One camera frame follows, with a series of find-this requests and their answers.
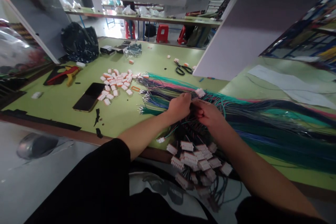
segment white pillar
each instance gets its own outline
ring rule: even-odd
[[[318,0],[231,0],[194,75],[230,81]]]

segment red plastic stool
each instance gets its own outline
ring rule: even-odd
[[[160,41],[163,41],[164,43],[168,43],[168,31],[169,26],[166,24],[159,24],[159,28],[157,29],[157,35],[156,35],[156,42],[160,43]]]
[[[128,37],[131,36],[131,33],[128,29],[128,22],[125,20],[125,23],[126,23],[126,39],[128,39]],[[132,24],[132,39],[135,39],[135,25],[134,25],[134,22]]]
[[[186,43],[187,41],[183,38],[184,37],[184,34],[185,34],[185,31],[186,30],[186,27],[185,26],[183,26],[183,28],[182,28],[182,30],[181,30],[181,32],[180,32],[180,36],[179,36],[179,38],[178,38],[178,40],[177,40],[177,42],[179,43],[179,44],[182,44],[182,43]]]

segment white paper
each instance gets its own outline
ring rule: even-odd
[[[305,83],[293,75],[278,73],[261,65],[255,66],[248,71],[248,73],[278,86],[288,96],[300,103],[318,105],[336,110],[336,105],[322,94],[312,93],[319,92],[318,85]]]

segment smartphone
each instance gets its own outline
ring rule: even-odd
[[[97,98],[104,88],[105,84],[103,83],[92,83],[72,108],[78,111],[90,112],[96,105]]]

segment wire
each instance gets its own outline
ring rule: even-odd
[[[306,91],[306,92],[310,92],[310,93],[315,93],[315,94],[319,94],[319,95],[331,95],[331,94],[336,94],[336,92],[333,92],[333,93],[317,93],[317,92],[314,92],[314,91],[310,91],[310,90],[302,90],[302,89],[271,89],[271,88],[268,88],[268,87],[264,87],[264,86],[261,86],[259,85],[258,83],[254,82],[250,77],[248,77],[247,75],[244,75],[246,76],[253,84],[256,84],[257,86],[259,87],[262,87],[264,89],[268,89],[268,90],[275,90],[275,91]]]

